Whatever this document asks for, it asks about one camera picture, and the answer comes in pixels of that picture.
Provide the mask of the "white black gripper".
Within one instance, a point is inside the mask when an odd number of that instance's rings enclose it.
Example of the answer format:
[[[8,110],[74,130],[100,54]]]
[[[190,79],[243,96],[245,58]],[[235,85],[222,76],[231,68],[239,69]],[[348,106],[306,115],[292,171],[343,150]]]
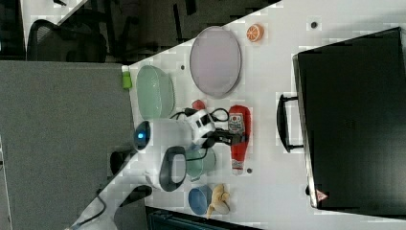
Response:
[[[187,109],[186,121],[192,128],[192,142],[200,148],[211,148],[215,142],[222,143],[228,146],[235,146],[246,142],[246,137],[216,137],[214,132],[227,134],[229,130],[223,128],[215,128],[214,120],[211,114],[206,109]]]

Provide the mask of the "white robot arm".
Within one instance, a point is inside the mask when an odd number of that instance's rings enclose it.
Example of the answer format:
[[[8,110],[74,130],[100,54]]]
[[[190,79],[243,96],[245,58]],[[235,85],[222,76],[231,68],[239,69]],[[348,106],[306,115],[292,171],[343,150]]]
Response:
[[[119,207],[140,186],[173,192],[186,177],[173,179],[174,159],[187,163],[190,150],[209,149],[217,143],[236,146],[249,139],[251,114],[228,111],[226,129],[217,127],[218,119],[205,109],[186,108],[183,120],[176,117],[141,122],[134,132],[135,154],[65,230],[118,230],[114,217]]]

